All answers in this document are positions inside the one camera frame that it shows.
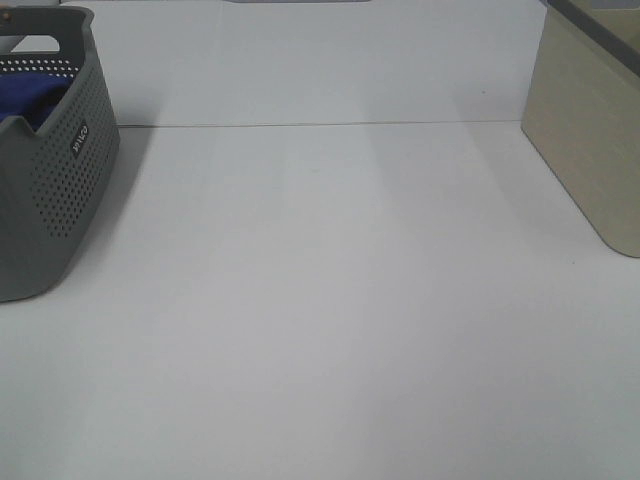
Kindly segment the beige storage box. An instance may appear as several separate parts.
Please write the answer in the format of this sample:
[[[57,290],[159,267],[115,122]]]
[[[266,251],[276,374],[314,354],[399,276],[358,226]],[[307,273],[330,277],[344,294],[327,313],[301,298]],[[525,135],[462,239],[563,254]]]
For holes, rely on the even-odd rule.
[[[638,257],[638,2],[548,2],[521,129],[601,240]]]

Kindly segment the grey perforated plastic basket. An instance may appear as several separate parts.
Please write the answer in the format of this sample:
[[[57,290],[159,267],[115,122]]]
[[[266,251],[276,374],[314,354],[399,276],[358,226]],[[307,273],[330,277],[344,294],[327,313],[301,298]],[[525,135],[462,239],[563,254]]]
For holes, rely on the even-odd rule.
[[[37,296],[65,273],[109,184],[119,132],[91,23],[82,7],[1,11],[4,37],[49,36],[53,52],[8,52],[1,76],[46,73],[73,79],[45,123],[1,120],[1,299]]]

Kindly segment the blue microfibre towel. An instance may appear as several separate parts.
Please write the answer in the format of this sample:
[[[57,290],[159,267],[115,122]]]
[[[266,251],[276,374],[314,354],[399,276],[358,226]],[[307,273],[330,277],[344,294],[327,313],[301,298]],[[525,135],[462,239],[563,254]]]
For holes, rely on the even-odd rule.
[[[1,120],[23,118],[37,131],[69,90],[73,79],[22,72],[1,76]]]

